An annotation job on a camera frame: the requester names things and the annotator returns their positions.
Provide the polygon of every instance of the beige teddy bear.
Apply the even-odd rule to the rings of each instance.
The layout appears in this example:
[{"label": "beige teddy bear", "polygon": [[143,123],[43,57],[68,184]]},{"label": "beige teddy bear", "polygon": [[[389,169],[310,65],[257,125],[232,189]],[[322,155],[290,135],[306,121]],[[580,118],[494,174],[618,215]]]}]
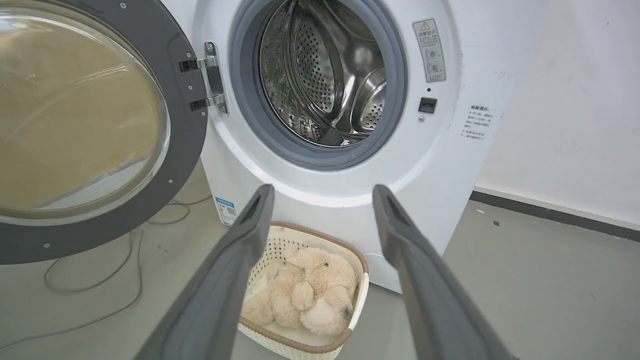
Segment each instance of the beige teddy bear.
[{"label": "beige teddy bear", "polygon": [[273,320],[283,327],[302,324],[318,335],[346,330],[357,278],[342,256],[313,247],[294,250],[267,276],[267,290],[247,300],[243,317],[261,326]]}]

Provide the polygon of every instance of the cable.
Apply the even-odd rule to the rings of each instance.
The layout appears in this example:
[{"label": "cable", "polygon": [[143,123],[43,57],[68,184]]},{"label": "cable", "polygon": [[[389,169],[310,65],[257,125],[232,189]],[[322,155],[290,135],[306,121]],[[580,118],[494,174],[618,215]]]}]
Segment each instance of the cable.
[{"label": "cable", "polygon": [[[181,202],[181,201],[177,201],[175,199],[171,200],[169,202],[169,204],[167,204],[167,206],[182,206],[183,208],[187,209],[187,213],[176,219],[176,220],[172,220],[169,222],[153,222],[151,220],[148,220],[147,222],[151,225],[170,225],[170,224],[176,224],[180,221],[183,221],[186,217],[189,216],[189,214],[191,213],[191,205],[196,205],[199,204],[201,202],[205,202],[209,199],[211,199],[213,196],[210,195],[204,199],[198,200],[198,201],[194,201],[194,202]],[[107,277],[105,277],[103,280],[100,280],[98,282],[96,282],[95,284],[89,285],[89,286],[85,286],[83,288],[78,288],[78,289],[59,289],[56,288],[55,286],[53,286],[50,282],[49,282],[49,274],[51,273],[51,270],[56,266],[56,264],[58,264],[60,262],[60,260],[62,260],[63,258],[59,258],[56,261],[53,262],[53,264],[51,264],[51,266],[49,266],[49,268],[47,269],[47,271],[44,273],[43,276],[43,280],[44,280],[44,284],[47,287],[47,289],[51,290],[54,293],[82,293],[91,289],[94,289],[98,286],[100,286],[101,284],[105,283],[106,281],[108,281],[109,279],[111,279],[112,277],[114,277],[119,271],[120,269],[122,269],[124,267],[124,265],[129,261],[129,259],[131,258],[131,254],[133,253],[133,243],[134,243],[134,232],[136,230],[140,231],[140,241],[138,242],[138,256],[137,256],[137,267],[138,267],[138,293],[136,294],[136,297],[127,305],[125,305],[124,307],[121,307],[120,309],[113,311],[112,313],[109,313],[107,315],[101,316],[97,319],[91,320],[89,322],[83,323],[81,325],[77,325],[74,327],[70,327],[68,329],[63,329],[63,330],[59,330],[59,331],[54,331],[54,332],[48,332],[46,334],[41,334],[41,335],[34,335],[34,336],[29,336],[27,338],[22,338],[22,339],[18,339],[15,341],[12,341],[10,343],[6,343],[4,345],[0,345],[0,350],[10,347],[12,345],[18,344],[18,343],[23,343],[25,341],[29,341],[29,340],[35,340],[35,339],[42,339],[42,338],[47,338],[49,336],[55,336],[55,335],[60,335],[60,334],[66,334],[67,332],[72,332],[78,329],[82,329],[83,327],[87,327],[89,325],[93,325],[97,322],[101,322],[107,318],[110,318],[114,315],[117,315],[119,313],[121,313],[122,311],[125,311],[126,309],[129,309],[131,306],[133,306],[133,304],[135,304],[138,299],[140,299],[140,297],[142,296],[142,291],[143,291],[143,287],[142,287],[142,266],[140,265],[140,250],[142,249],[142,239],[144,238],[145,235],[145,231],[143,229],[140,229],[139,227],[133,229],[130,233],[129,233],[129,252],[127,253],[127,257],[124,259],[124,261],[116,268],[116,270],[114,270],[113,272],[111,272]]]}]

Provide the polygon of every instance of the gray floor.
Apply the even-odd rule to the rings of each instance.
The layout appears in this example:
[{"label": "gray floor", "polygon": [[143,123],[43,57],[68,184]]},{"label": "gray floor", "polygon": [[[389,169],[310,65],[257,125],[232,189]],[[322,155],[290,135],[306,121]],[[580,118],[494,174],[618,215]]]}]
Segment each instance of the gray floor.
[{"label": "gray floor", "polygon": [[[179,199],[208,193],[199,168]],[[167,209],[160,217],[179,213]],[[211,202],[194,206],[180,224],[144,228],[145,292],[133,308],[78,331],[0,350],[0,359],[131,359],[226,229]],[[122,238],[66,259],[55,280],[77,286],[100,279],[126,248]],[[640,243],[470,202],[445,260],[520,359],[640,359]],[[48,264],[0,266],[0,345],[91,320],[135,295],[133,266],[94,293],[51,294],[42,286]],[[415,358],[399,295],[370,290],[338,359],[360,357]],[[281,357],[238,333],[233,359]]]}]

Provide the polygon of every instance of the white washing machine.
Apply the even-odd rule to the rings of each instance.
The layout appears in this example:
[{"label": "white washing machine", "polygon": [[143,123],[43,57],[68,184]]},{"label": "white washing machine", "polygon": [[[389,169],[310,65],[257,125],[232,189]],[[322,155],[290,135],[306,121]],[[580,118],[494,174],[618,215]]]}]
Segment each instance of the white washing machine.
[{"label": "white washing machine", "polygon": [[387,185],[445,250],[544,10],[544,0],[0,0],[0,263],[130,231],[201,156],[220,221],[271,183],[273,220],[352,243],[371,281],[400,291],[373,186]]}]

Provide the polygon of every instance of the white plastic basket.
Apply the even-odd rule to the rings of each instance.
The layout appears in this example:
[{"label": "white plastic basket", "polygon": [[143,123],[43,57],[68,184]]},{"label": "white plastic basket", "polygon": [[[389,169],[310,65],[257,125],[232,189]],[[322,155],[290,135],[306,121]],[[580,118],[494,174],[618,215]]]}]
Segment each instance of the white plastic basket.
[{"label": "white plastic basket", "polygon": [[358,323],[369,291],[369,269],[363,255],[353,246],[304,227],[273,222],[262,257],[249,274],[244,300],[266,288],[266,269],[273,262],[285,260],[290,248],[317,247],[338,254],[353,266],[358,288],[353,299],[353,316],[349,327],[339,336],[318,336],[300,327],[288,329],[275,322],[261,327],[240,317],[238,329],[253,341],[291,360],[334,360]]}]

